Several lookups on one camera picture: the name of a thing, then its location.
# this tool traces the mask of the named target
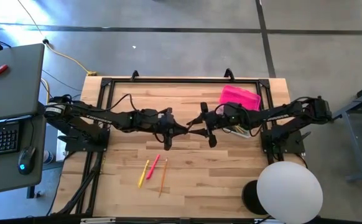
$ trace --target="orange pencil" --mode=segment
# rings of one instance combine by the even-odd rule
[[[164,164],[164,170],[163,170],[163,176],[162,176],[162,185],[160,186],[159,197],[162,194],[162,190],[163,190],[163,183],[164,183],[164,176],[166,174],[166,168],[167,168],[167,158],[166,158],[166,163]]]

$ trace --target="white globe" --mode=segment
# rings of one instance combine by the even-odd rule
[[[270,216],[287,224],[312,220],[323,202],[317,178],[305,167],[286,161],[275,162],[262,171],[257,195]]]

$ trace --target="keyboard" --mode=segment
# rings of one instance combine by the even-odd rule
[[[0,123],[0,155],[17,152],[19,136],[19,122],[9,121]]]

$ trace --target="white ball lamp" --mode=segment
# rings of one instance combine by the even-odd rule
[[[281,222],[301,224],[318,215],[323,193],[319,181],[308,169],[282,161],[267,166],[258,180],[246,184],[242,199],[253,213],[268,213]]]

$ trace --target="pink pencil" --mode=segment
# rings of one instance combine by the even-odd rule
[[[160,154],[158,154],[156,156],[156,159],[155,159],[155,162],[153,163],[153,165],[151,166],[151,169],[149,170],[149,173],[148,175],[146,176],[146,179],[149,180],[150,177],[152,176],[152,174],[154,173],[154,169],[155,169],[155,166],[157,164],[157,161],[159,160],[159,157],[160,157]]]

